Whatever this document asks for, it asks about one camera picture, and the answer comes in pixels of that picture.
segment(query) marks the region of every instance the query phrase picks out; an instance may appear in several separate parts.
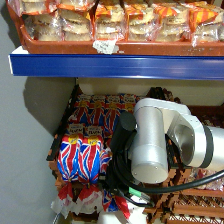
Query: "shelf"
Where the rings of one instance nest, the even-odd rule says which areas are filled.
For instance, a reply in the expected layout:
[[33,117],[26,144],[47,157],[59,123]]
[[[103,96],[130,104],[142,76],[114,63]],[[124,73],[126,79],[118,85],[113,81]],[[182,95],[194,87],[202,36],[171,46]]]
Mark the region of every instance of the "shelf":
[[15,76],[224,80],[224,56],[29,54],[19,47],[9,62]]

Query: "white wall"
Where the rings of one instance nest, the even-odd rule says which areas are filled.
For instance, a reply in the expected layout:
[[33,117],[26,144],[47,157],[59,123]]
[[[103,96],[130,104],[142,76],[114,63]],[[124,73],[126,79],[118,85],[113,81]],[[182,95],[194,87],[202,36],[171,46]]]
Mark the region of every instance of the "white wall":
[[[48,224],[57,193],[45,159],[74,79],[13,77],[7,56],[19,41],[4,1],[0,11],[0,223]],[[224,101],[223,81],[82,78],[80,84],[87,94],[145,95],[151,86],[161,86],[188,105]]]
[[186,105],[215,105],[224,103],[224,81],[181,81],[150,79],[84,79],[79,78],[87,94],[133,93],[145,96],[150,87],[160,86],[172,91]]
[[50,204],[57,192],[46,157],[74,79],[10,74],[8,54],[19,41],[4,2],[0,2],[0,223],[52,224]]

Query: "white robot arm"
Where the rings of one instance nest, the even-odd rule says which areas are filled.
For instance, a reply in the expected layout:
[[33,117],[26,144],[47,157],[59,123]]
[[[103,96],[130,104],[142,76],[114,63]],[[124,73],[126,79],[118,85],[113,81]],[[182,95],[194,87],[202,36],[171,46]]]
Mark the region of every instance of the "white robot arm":
[[185,165],[224,169],[224,129],[204,126],[185,105],[146,98],[134,110],[137,134],[129,150],[131,173],[145,183],[168,176],[165,134],[179,148]]

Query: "wrapped product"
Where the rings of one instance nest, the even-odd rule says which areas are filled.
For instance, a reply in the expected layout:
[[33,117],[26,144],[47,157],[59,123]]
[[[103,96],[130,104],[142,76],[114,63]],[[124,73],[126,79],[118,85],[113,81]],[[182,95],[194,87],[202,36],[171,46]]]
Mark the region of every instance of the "wrapped product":
[[100,151],[103,147],[103,127],[86,127],[79,155],[79,182],[96,184],[100,172]]
[[92,24],[89,12],[60,10],[65,41],[90,41]]
[[76,124],[89,124],[89,104],[91,96],[80,94],[74,105],[74,112],[69,117],[68,121]]
[[189,8],[192,45],[219,41],[219,29],[224,21],[224,10],[204,1],[184,5]]
[[76,207],[73,202],[72,182],[78,180],[78,159],[83,141],[83,130],[80,130],[80,125],[70,124],[67,130],[62,138],[57,161],[58,170],[66,184],[51,204],[51,208],[57,214],[62,213],[64,217],[67,217],[70,211],[74,212]]
[[156,41],[171,42],[189,39],[188,9],[177,3],[152,4],[159,16],[160,29]]
[[100,151],[103,147],[103,128],[99,126],[86,127],[85,137],[79,154],[78,180],[84,188],[76,201],[75,213],[92,214],[102,210],[102,193],[95,184],[100,172]]
[[95,5],[95,0],[59,0],[59,9],[73,11],[88,11]]
[[8,4],[18,16],[51,13],[57,9],[55,0],[8,0]]
[[101,0],[95,13],[95,40],[125,38],[124,10],[118,0]]
[[104,110],[105,136],[112,137],[121,111],[120,96],[107,95]]
[[104,125],[104,109],[106,96],[94,95],[89,105],[89,117],[91,125]]
[[153,8],[141,0],[124,1],[125,13],[127,15],[128,40],[148,41],[153,39],[154,30],[156,29],[156,20]]
[[135,104],[136,104],[136,95],[121,94],[121,113],[124,111],[133,113]]
[[57,12],[33,17],[34,39],[39,41],[61,41],[62,31]]
[[[192,182],[194,180],[198,180],[198,179],[210,176],[215,173],[216,173],[215,171],[211,171],[211,170],[206,170],[206,169],[202,169],[202,168],[193,168],[190,176],[187,179],[187,182]],[[222,178],[222,179],[212,181],[208,184],[201,185],[201,186],[197,187],[197,189],[223,191],[223,184],[224,184],[224,182],[223,182],[223,178]]]

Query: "packaged bread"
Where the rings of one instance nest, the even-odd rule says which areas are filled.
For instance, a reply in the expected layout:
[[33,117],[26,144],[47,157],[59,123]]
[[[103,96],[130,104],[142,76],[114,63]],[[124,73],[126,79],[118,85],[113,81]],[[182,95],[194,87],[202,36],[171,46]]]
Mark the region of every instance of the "packaged bread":
[[219,30],[223,24],[224,10],[207,2],[184,4],[189,8],[189,23],[192,32],[192,45],[200,42],[219,41]]
[[173,42],[190,38],[188,8],[177,3],[152,4],[159,17],[156,41]]
[[127,17],[127,39],[131,41],[153,39],[153,31],[156,29],[153,8],[148,7],[143,0],[125,0],[124,7]]
[[59,10],[65,41],[90,41],[92,23],[89,12]]
[[59,15],[56,12],[33,16],[34,38],[39,41],[62,41]]
[[88,11],[95,5],[95,0],[59,0],[58,8],[73,11]]
[[125,14],[118,0],[101,0],[95,13],[95,40],[125,38]]
[[56,0],[8,0],[8,4],[18,16],[51,13],[57,9]]

